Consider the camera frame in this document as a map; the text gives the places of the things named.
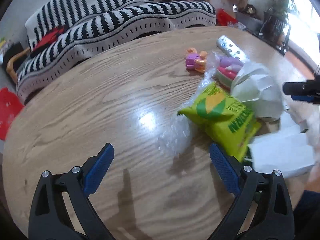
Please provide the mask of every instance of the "sofa backrest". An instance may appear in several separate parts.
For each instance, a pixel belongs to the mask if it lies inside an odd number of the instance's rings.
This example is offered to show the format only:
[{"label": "sofa backrest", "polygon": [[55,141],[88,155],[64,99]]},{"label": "sofa backrest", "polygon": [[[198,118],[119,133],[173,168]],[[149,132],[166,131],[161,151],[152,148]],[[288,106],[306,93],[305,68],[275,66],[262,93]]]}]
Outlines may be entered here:
[{"label": "sofa backrest", "polygon": [[51,0],[38,9],[25,24],[31,51],[54,27],[67,29],[101,13],[152,0]]}]

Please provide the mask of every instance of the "striped sofa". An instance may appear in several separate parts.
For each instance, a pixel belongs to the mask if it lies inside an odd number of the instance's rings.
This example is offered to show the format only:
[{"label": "striped sofa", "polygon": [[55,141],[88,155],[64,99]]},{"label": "striped sofa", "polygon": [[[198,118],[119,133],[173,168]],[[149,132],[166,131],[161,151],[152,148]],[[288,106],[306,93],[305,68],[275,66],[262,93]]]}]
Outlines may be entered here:
[{"label": "striped sofa", "polygon": [[64,25],[67,31],[20,67],[17,95],[25,102],[79,62],[125,42],[215,22],[215,9],[206,1],[51,0],[25,24],[31,52],[52,28]]}]

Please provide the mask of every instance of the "snack bag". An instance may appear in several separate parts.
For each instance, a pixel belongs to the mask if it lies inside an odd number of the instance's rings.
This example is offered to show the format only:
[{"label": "snack bag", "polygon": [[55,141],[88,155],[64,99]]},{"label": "snack bag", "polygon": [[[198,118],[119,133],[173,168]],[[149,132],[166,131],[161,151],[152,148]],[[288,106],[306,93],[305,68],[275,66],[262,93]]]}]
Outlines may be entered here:
[{"label": "snack bag", "polygon": [[252,110],[224,92],[215,82],[209,84],[184,114],[204,131],[227,154],[242,161],[252,136],[261,127]]}]

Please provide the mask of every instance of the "oval table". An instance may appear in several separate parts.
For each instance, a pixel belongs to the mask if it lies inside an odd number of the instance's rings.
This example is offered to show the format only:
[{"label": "oval table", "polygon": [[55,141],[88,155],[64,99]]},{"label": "oval table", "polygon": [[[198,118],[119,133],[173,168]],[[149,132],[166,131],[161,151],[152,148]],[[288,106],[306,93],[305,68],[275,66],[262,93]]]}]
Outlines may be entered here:
[{"label": "oval table", "polygon": [[[86,60],[43,89],[9,131],[4,188],[21,231],[28,232],[29,210],[41,173],[64,173],[81,166],[109,142],[115,158],[90,201],[115,238],[206,240],[233,201],[211,165],[211,140],[199,134],[186,152],[173,158],[160,152],[157,138],[201,80],[185,69],[186,49],[222,53],[216,46],[221,35],[251,60],[266,65],[280,85],[304,79],[270,46],[228,27],[156,34]],[[309,138],[315,145],[319,108],[289,104],[308,119]],[[287,180],[293,206],[305,180],[306,176]],[[68,196],[65,199],[81,231]]]}]

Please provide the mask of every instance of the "crumpled white paper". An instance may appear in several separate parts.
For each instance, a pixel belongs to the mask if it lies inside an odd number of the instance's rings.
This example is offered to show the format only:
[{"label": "crumpled white paper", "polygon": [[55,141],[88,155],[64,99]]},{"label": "crumpled white paper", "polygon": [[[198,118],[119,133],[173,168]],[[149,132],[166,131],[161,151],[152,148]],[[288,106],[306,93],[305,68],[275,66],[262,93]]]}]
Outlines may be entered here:
[{"label": "crumpled white paper", "polygon": [[283,111],[280,88],[263,64],[245,63],[232,82],[231,95],[265,121],[278,120]]}]

